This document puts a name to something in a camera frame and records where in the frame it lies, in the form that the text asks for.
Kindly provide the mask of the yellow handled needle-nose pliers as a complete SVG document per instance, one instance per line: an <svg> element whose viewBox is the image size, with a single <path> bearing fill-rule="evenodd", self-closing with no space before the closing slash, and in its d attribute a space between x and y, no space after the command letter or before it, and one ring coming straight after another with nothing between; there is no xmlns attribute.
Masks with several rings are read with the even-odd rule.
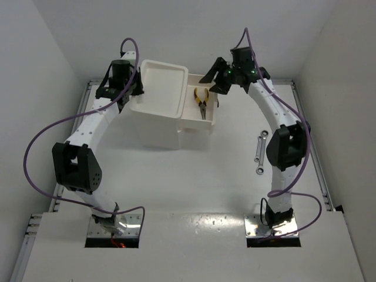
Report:
<svg viewBox="0 0 376 282"><path fill-rule="evenodd" d="M200 114L203 120L206 120L206 107L207 103L209 101L209 90L207 88L204 89L205 92L205 97L203 100L201 100L198 96L198 88L194 89L194 100L197 103L199 109L200 109Z"/></svg>

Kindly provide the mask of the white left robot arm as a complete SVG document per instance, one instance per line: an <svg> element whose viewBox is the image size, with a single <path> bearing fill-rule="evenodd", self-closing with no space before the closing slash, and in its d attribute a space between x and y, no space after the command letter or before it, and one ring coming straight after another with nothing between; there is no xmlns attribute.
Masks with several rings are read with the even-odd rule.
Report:
<svg viewBox="0 0 376 282"><path fill-rule="evenodd" d="M117 228L119 206L100 187L102 169L96 158L96 149L129 98L143 94L141 75L135 64L134 51L121 52L120 59L111 61L96 90L90 114L65 142L56 143L52 148L58 184L88 204L95 223L108 230Z"/></svg>

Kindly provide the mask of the white three-drawer cabinet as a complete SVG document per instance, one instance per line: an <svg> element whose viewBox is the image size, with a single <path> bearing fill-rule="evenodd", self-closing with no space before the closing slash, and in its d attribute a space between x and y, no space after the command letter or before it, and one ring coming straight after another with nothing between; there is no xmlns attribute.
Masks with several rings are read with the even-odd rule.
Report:
<svg viewBox="0 0 376 282"><path fill-rule="evenodd" d="M146 59L140 74L144 93L130 99L129 109L141 144L179 150L188 68Z"/></svg>

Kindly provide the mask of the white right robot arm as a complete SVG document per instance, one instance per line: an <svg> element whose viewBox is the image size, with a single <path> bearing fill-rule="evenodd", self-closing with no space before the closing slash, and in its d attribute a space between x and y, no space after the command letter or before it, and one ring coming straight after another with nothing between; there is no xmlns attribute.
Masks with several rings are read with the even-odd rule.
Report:
<svg viewBox="0 0 376 282"><path fill-rule="evenodd" d="M296 110L283 103L268 72L256 65L250 48L230 52L233 61L218 57L200 83L211 83L210 91L221 95L228 94L233 85L240 86L268 121L273 135L266 156L272 166L272 181L264 218L273 227L292 219L291 192L307 164L310 127Z"/></svg>

